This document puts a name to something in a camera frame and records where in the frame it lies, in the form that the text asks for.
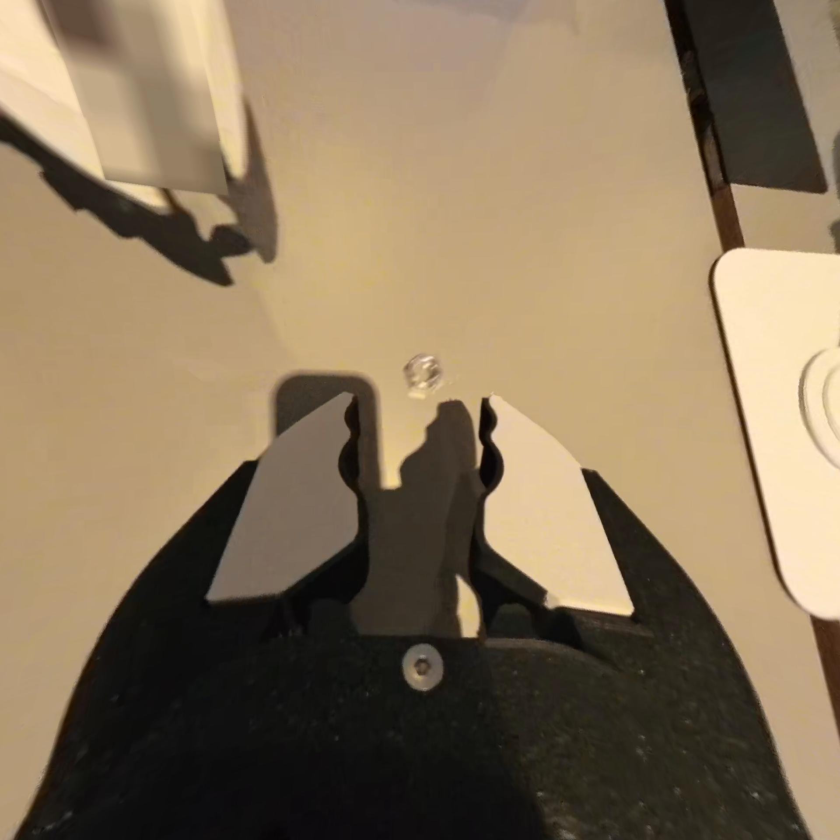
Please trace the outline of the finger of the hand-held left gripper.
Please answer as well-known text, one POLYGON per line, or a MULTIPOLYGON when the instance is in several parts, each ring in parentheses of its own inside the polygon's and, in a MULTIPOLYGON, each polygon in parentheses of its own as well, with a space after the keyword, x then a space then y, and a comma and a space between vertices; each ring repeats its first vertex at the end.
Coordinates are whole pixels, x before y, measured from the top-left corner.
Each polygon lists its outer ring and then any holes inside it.
POLYGON ((224 2, 1 2, 2 115, 144 205, 225 196, 249 164, 224 2))
POLYGON ((172 191, 164 207, 153 209, 82 174, 48 150, 14 120, 2 117, 1 141, 38 165, 41 179, 75 212, 95 217, 114 235, 138 239, 187 273, 217 286, 232 286, 227 258, 257 253, 270 263, 270 179, 254 118, 246 119, 247 165, 240 178, 224 168, 228 193, 218 199, 235 215, 203 238, 196 220, 172 191))

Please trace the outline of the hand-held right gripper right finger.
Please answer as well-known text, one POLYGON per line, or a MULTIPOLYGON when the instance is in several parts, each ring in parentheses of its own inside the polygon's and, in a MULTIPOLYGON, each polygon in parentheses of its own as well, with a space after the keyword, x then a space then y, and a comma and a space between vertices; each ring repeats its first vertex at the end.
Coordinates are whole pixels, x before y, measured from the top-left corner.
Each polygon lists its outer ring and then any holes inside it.
POLYGON ((553 610, 631 617, 634 604, 579 461, 497 394, 481 405, 488 456, 479 540, 505 586, 553 610))

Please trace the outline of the silver hex nut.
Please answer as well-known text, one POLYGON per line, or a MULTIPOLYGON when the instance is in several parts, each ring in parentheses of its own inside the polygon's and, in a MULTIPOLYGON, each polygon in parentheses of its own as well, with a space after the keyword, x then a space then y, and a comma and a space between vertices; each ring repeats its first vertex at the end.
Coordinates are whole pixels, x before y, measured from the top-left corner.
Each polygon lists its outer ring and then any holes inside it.
POLYGON ((429 353, 418 353, 402 368, 406 391, 410 398, 423 400, 436 392, 444 380, 440 360, 429 353))

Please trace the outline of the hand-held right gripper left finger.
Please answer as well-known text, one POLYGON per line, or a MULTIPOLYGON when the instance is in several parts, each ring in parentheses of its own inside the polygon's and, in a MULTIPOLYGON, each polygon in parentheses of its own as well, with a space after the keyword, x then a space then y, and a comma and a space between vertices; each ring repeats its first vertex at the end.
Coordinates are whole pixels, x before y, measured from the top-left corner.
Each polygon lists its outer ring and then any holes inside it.
POLYGON ((206 593, 209 604, 299 595, 361 540, 359 401, 341 392, 257 462, 206 593))

